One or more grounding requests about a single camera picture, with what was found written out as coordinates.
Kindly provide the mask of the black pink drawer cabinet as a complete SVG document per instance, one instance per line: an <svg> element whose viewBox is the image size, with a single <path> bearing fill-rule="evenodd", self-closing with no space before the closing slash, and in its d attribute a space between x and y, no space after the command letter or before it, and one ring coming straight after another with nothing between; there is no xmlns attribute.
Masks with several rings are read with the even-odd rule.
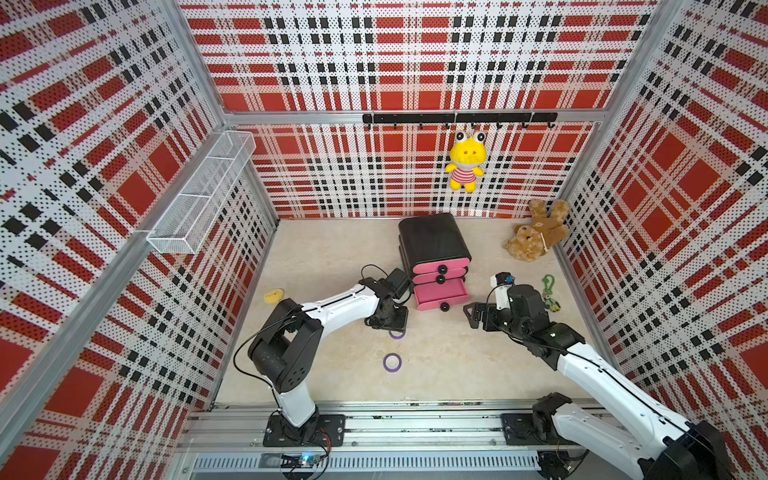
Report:
<svg viewBox="0 0 768 480"><path fill-rule="evenodd" d="M399 253L419 311L469 300L466 275L472 256L450 213L405 218L398 224Z"/></svg>

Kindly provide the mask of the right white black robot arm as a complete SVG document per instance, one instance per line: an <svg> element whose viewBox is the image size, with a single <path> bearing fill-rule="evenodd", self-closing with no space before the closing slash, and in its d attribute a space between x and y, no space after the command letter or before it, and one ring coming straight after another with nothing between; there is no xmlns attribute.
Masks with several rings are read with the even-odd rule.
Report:
<svg viewBox="0 0 768 480"><path fill-rule="evenodd" d="M543 438L574 442L632 479L730 479L723 434L706 421L693 423L620 374L585 338L550 319L542 295L530 285L498 284L494 302L463 311L473 329L500 332L552 370L578 384L619 421L611 425L552 393L533 408Z"/></svg>

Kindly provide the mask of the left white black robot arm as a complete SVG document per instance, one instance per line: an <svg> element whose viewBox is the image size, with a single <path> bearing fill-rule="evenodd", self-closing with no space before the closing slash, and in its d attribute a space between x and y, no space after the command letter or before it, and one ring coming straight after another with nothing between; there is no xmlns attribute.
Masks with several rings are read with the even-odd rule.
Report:
<svg viewBox="0 0 768 480"><path fill-rule="evenodd" d="M333 446L342 443L325 423L329 417L319 413L306 383L317 350L330 334L358 321L374 330L405 332L408 308L402 297L410 290L409 276L396 268L381 279L364 277L327 299L278 302L247 349L278 407L268 421L266 446L303 446L322 437Z"/></svg>

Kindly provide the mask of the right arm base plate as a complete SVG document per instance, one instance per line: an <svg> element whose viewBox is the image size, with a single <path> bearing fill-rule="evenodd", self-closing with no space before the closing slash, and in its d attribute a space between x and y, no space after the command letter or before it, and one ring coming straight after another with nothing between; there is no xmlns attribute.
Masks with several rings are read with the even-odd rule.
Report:
<svg viewBox="0 0 768 480"><path fill-rule="evenodd" d="M507 446L548 445L548 423L537 413L505 413L500 416Z"/></svg>

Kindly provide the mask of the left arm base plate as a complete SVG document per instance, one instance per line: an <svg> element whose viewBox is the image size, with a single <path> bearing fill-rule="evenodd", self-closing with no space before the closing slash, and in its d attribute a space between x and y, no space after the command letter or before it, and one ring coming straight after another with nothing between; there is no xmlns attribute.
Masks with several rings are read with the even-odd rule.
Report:
<svg viewBox="0 0 768 480"><path fill-rule="evenodd" d="M281 413L268 420L262 440L264 447L298 447L320 443L332 448L343 445L347 417L341 414L316 413L300 427L292 425Z"/></svg>

